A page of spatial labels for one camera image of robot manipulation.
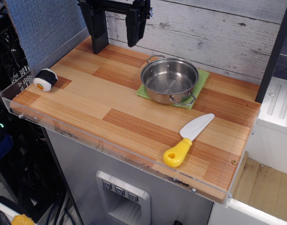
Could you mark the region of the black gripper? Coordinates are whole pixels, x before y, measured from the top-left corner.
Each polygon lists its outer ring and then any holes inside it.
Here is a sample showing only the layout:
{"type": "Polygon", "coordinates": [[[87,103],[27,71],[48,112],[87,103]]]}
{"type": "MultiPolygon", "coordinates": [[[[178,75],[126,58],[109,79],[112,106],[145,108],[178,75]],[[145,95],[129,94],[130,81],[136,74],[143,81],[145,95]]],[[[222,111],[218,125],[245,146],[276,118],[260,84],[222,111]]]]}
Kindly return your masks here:
{"type": "Polygon", "coordinates": [[[106,32],[105,11],[126,15],[128,46],[133,47],[143,38],[146,18],[153,16],[149,0],[134,0],[132,3],[114,0],[79,0],[78,6],[89,34],[100,38],[106,32]]]}

